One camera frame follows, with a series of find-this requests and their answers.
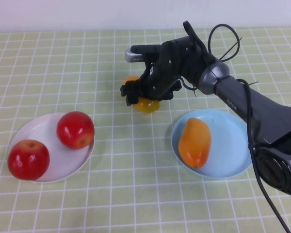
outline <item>mango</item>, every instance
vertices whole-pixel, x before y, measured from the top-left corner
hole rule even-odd
[[[190,118],[179,140],[179,153],[186,165],[201,168],[208,160],[211,147],[211,131],[200,119]]]
[[[139,79],[138,76],[131,75],[128,76],[125,80],[125,84],[127,81],[135,81]],[[148,100],[142,97],[138,98],[138,103],[133,105],[137,110],[144,113],[153,113],[160,108],[160,102],[158,100]]]

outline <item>yellow fruit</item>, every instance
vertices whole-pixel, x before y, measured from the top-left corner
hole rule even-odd
[[[190,118],[178,146],[184,163],[192,168],[201,168],[208,160],[211,147],[208,125],[197,118]]]
[[[129,76],[124,80],[124,84],[127,81],[137,80],[138,76]],[[134,104],[134,107],[144,113],[153,113],[160,108],[160,102],[158,100],[148,100],[145,98],[138,98],[138,103]]]

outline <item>white wall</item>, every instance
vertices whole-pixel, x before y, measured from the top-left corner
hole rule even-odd
[[[0,0],[0,31],[291,26],[291,0]]]

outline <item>wire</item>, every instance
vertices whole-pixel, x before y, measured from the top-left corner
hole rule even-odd
[[[184,82],[184,80],[183,80],[182,77],[180,77],[179,79],[182,81],[182,85],[183,85],[186,89],[188,89],[188,90],[190,90],[190,91],[196,91],[196,90],[197,90],[196,87],[189,87],[187,84],[185,84],[185,82]]]
[[[226,58],[226,59],[222,60],[222,58],[225,57],[225,55],[227,55],[227,54],[228,54],[228,53],[229,53],[229,52],[230,52],[230,51],[235,47],[235,45],[236,45],[236,44],[235,44],[233,47],[231,47],[231,48],[229,49],[229,51],[227,51],[227,52],[226,52],[226,53],[225,53],[225,54],[220,58],[220,61],[222,61],[222,62],[226,62],[226,61],[228,61],[228,60],[234,58],[234,57],[237,55],[237,53],[239,52],[240,46],[241,46],[240,40],[241,40],[242,38],[239,39],[237,33],[235,32],[235,30],[234,30],[231,26],[229,26],[229,25],[227,25],[227,24],[223,24],[223,23],[218,24],[217,26],[215,26],[215,27],[211,30],[211,32],[210,32],[210,34],[209,34],[209,38],[208,38],[208,52],[209,52],[209,53],[211,53],[211,38],[212,38],[212,35],[213,35],[214,31],[215,31],[217,28],[219,28],[219,27],[226,27],[226,28],[230,29],[230,30],[232,31],[232,33],[235,35],[236,40],[237,40],[237,42],[236,42],[236,44],[237,44],[237,50],[236,50],[236,52],[235,52],[232,56],[230,56],[229,58]]]
[[[246,91],[246,98],[247,98],[247,134],[248,134],[248,144],[249,144],[249,150],[250,150],[250,155],[251,155],[251,160],[252,160],[252,166],[253,166],[253,170],[254,170],[254,174],[256,176],[258,185],[263,193],[263,195],[265,196],[267,202],[269,203],[269,205],[271,206],[273,212],[275,213],[275,215],[277,216],[278,220],[280,221],[281,225],[283,226],[283,228],[285,229],[285,231],[287,233],[291,233],[291,231],[289,230],[289,228],[287,227],[285,221],[282,219],[280,213],[278,212],[278,210],[276,209],[276,207],[274,206],[272,200],[270,199],[270,197],[268,196],[267,192],[265,191],[265,188],[261,182],[261,178],[258,174],[258,169],[257,169],[257,165],[255,163],[255,159],[254,159],[254,152],[253,152],[253,143],[252,143],[252,136],[251,136],[251,93],[250,93],[250,87],[249,84],[247,83],[247,81],[243,80],[243,79],[237,79],[238,81],[242,82],[244,84],[245,87],[245,91]]]
[[[210,35],[209,35],[209,38],[208,38],[208,51],[209,53],[211,53],[211,37],[214,33],[214,31],[219,28],[219,27],[226,27],[228,29],[230,29],[233,34],[235,35],[236,37],[236,40],[237,42],[235,43],[235,45],[233,47],[236,46],[237,44],[237,50],[236,52],[229,58],[226,58],[224,60],[222,60],[222,58],[228,54],[232,49],[230,48],[221,58],[220,58],[220,61],[222,62],[226,62],[230,59],[232,59],[233,57],[235,57],[237,55],[237,53],[239,52],[239,49],[240,49],[240,39],[237,35],[237,33],[235,32],[235,30],[230,27],[229,25],[226,25],[226,24],[218,24],[217,26],[215,26],[212,31],[210,32]],[[277,216],[279,222],[281,223],[281,225],[283,226],[283,228],[285,229],[285,231],[287,233],[291,233],[291,231],[289,230],[289,228],[287,227],[285,221],[282,219],[280,213],[278,212],[278,210],[276,209],[276,207],[274,206],[272,200],[270,199],[270,197],[268,196],[263,184],[262,184],[262,181],[261,181],[261,178],[258,174],[258,169],[257,169],[257,165],[256,165],[256,161],[254,159],[254,147],[253,147],[253,142],[252,142],[252,135],[251,135],[251,115],[252,115],[252,107],[251,107],[251,91],[250,91],[250,85],[254,84],[254,83],[257,83],[257,82],[254,82],[254,83],[251,83],[249,84],[246,80],[243,80],[243,79],[237,79],[238,81],[242,82],[244,84],[244,87],[245,87],[245,92],[246,92],[246,98],[247,98],[247,120],[246,120],[246,123],[247,123],[247,136],[248,136],[248,147],[249,147],[249,150],[250,150],[250,155],[251,155],[251,160],[252,160],[252,166],[253,166],[253,170],[254,170],[254,174],[256,176],[256,179],[257,179],[257,182],[258,182],[258,185],[264,195],[264,197],[266,198],[267,202],[269,203],[270,207],[272,208],[273,212],[275,213],[275,215]]]

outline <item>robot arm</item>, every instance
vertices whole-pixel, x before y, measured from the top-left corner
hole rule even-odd
[[[138,97],[171,100],[186,79],[205,95],[216,95],[247,122],[244,85],[230,76],[228,66],[207,51],[190,24],[188,36],[161,45],[132,46],[128,62],[145,62],[140,79],[121,87],[127,106]],[[291,107],[280,105],[250,88],[251,134],[259,176],[270,186],[291,195]]]

